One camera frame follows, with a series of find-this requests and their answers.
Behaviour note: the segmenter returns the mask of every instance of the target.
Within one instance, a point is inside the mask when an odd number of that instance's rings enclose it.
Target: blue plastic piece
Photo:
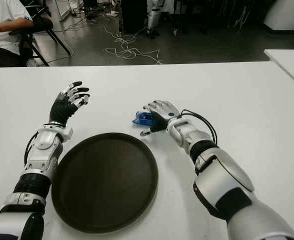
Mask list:
[[[155,119],[150,112],[138,111],[136,113],[136,119],[132,121],[134,124],[140,124],[145,126],[152,126],[155,124]]]

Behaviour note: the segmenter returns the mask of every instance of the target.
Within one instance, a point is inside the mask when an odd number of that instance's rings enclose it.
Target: robotic arm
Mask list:
[[[73,133],[66,127],[67,120],[88,103],[90,96],[81,93],[89,90],[78,87],[81,84],[74,82],[59,93],[51,108],[49,123],[34,135],[34,142],[26,151],[20,180],[0,210],[0,240],[42,239],[46,197],[63,150],[62,143]]]
[[[199,131],[167,101],[144,106],[155,124],[141,132],[166,130],[190,155],[198,175],[193,189],[214,217],[226,220],[230,240],[294,240],[294,231],[274,210],[260,202],[241,167],[210,136]]]

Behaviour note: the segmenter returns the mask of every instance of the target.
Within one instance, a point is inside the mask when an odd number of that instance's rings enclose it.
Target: chair leg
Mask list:
[[[32,44],[32,42],[28,39],[28,44],[32,48],[33,51],[35,51],[36,55],[41,59],[41,61],[44,63],[45,66],[50,67],[47,61],[43,58],[41,53],[37,50],[37,48]]]
[[[53,41],[55,41],[57,43],[57,40],[55,39],[55,37],[51,34],[51,32],[49,32],[48,30],[46,30],[47,34],[53,39]]]
[[[58,36],[52,31],[52,29],[48,30],[54,37],[55,39],[58,41],[58,43],[63,47],[63,49],[67,52],[67,54],[70,56],[71,53],[70,51],[67,49],[67,47],[63,44],[63,42],[61,42],[61,40],[58,38]]]

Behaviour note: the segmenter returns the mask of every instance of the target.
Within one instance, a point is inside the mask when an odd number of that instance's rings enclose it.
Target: black chair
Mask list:
[[[51,13],[46,4],[46,0],[42,0],[41,4],[38,4],[38,1],[39,0],[21,0],[21,3],[26,7],[29,14],[32,16],[34,26],[31,28],[24,28],[12,31],[9,33],[9,35],[20,34],[22,36],[20,44],[20,55],[23,59],[23,62],[26,62],[32,57],[40,58],[44,65],[49,67],[47,61],[43,58],[41,53],[33,44],[33,34],[46,31],[47,34],[53,39],[53,41],[59,43],[63,47],[63,49],[67,52],[69,56],[71,55],[71,53],[58,38],[58,36],[53,32],[52,21],[46,17],[41,16],[41,14],[47,13],[51,17]],[[30,48],[24,48],[24,42],[27,42]]]

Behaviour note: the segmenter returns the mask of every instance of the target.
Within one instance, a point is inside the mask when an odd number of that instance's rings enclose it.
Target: floor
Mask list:
[[[84,17],[69,15],[62,22],[59,21],[56,6],[50,4],[54,22],[54,30],[61,31],[71,24],[75,24]],[[57,32],[60,39],[65,40],[73,49],[74,56],[57,60],[50,66],[109,66],[109,65],[150,65],[156,61],[146,56],[136,56],[134,59],[121,59],[109,54],[105,48],[117,48],[115,42],[105,28],[117,33],[118,20],[100,15],[97,23],[80,25],[81,28],[66,32]],[[159,24],[161,33],[156,39],[148,39],[145,34],[139,33],[136,41],[129,48],[137,48],[141,52],[150,52],[159,49],[159,59],[164,64],[190,63],[219,63],[219,62],[251,62],[267,61],[264,49],[294,49],[294,35],[273,35],[255,25],[245,25],[241,32],[233,28],[210,29],[208,35],[199,32],[197,25],[189,27],[189,33],[180,32],[173,36],[173,26],[169,20],[163,19]],[[65,57],[66,52],[56,45],[46,34],[36,35],[38,46],[47,61]]]

